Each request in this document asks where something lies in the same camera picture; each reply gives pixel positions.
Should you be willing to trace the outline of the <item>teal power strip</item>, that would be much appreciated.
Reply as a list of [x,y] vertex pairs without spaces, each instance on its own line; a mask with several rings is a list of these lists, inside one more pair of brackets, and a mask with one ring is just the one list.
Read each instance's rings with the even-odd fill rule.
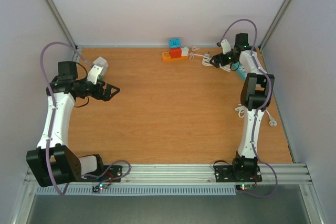
[[240,62],[232,64],[231,71],[237,73],[243,81],[246,80],[247,73],[245,71],[244,66]]

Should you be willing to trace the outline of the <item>white cube adapter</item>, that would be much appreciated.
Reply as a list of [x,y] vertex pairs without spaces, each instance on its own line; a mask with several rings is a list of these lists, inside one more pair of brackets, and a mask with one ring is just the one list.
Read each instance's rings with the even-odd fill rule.
[[94,62],[94,65],[98,65],[99,67],[102,67],[102,71],[101,71],[101,76],[104,76],[105,73],[107,72],[107,69],[109,67],[108,62],[102,58],[102,57],[98,57]]

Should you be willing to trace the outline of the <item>white usb charger plug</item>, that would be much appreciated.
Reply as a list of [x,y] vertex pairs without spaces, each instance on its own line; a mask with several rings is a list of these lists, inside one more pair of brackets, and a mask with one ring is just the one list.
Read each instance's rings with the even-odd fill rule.
[[187,57],[188,54],[189,54],[189,47],[182,47],[181,48],[181,56],[182,57]]

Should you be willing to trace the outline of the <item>red cube plug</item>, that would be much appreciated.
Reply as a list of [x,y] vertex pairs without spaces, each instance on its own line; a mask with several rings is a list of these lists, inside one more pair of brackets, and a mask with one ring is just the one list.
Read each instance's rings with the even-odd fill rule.
[[181,47],[170,48],[171,59],[180,58],[182,56]]

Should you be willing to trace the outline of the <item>blue cube plug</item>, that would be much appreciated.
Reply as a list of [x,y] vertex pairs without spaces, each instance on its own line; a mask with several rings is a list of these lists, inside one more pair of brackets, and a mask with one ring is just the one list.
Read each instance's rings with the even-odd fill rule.
[[179,38],[170,38],[169,39],[169,48],[180,48],[181,47],[181,41]]

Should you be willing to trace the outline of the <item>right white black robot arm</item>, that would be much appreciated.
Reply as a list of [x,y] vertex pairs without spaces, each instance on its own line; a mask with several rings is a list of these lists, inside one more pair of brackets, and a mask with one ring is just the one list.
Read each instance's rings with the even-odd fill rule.
[[236,35],[233,49],[226,40],[221,42],[221,47],[223,52],[213,56],[210,64],[219,68],[238,62],[244,67],[247,76],[240,95],[244,107],[242,140],[229,169],[218,174],[235,182],[247,182],[261,177],[257,174],[260,171],[257,142],[262,118],[271,102],[275,77],[262,67],[257,52],[248,43],[246,33]]

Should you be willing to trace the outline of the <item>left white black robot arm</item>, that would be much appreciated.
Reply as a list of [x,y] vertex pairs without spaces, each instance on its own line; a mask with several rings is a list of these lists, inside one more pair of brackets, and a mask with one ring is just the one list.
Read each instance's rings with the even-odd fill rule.
[[83,79],[78,78],[77,65],[73,61],[58,63],[58,75],[46,90],[48,112],[44,131],[36,149],[26,155],[28,166],[41,187],[79,182],[84,175],[100,181],[106,174],[98,154],[77,157],[69,149],[69,123],[77,98],[110,101],[120,89],[103,81],[108,63],[102,57],[93,62]]

